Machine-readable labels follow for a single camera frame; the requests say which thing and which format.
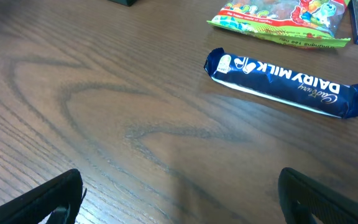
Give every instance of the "wood grain pattern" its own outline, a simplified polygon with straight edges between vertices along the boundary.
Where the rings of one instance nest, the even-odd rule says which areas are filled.
[[[71,168],[88,188],[78,223],[284,223],[284,167],[358,201],[358,118],[230,90],[202,68],[224,47],[353,84],[358,45],[213,29],[223,4],[0,0],[0,205]]]

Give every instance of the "wooden table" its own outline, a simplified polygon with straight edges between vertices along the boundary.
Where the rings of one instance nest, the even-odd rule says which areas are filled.
[[[0,0],[0,205],[81,171],[78,223],[284,223],[292,167],[358,201],[358,118],[231,90],[216,47],[358,83],[358,45],[300,50],[206,23],[223,0]],[[339,36],[351,36],[349,14]]]

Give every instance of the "candy bag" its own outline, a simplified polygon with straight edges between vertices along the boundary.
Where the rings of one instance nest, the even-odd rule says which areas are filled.
[[[230,0],[208,23],[305,48],[344,47],[334,35],[350,0]]]

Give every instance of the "black object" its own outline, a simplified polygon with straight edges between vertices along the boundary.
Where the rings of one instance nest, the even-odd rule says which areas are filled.
[[[291,168],[278,179],[280,205],[288,224],[358,223],[358,203]]]
[[[109,1],[123,4],[125,6],[131,6],[132,4],[134,4],[136,2],[136,0],[109,0]]]
[[[69,170],[0,206],[0,223],[33,224],[47,215],[47,224],[74,224],[82,200],[81,174]]]

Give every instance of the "wood grain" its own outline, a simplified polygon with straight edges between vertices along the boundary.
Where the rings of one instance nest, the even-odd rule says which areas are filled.
[[[358,83],[358,45],[300,50],[205,22],[221,0],[0,0],[0,205],[71,168],[78,223],[284,223],[292,167],[358,201],[358,118],[230,90],[216,47]],[[349,37],[349,15],[338,31]]]

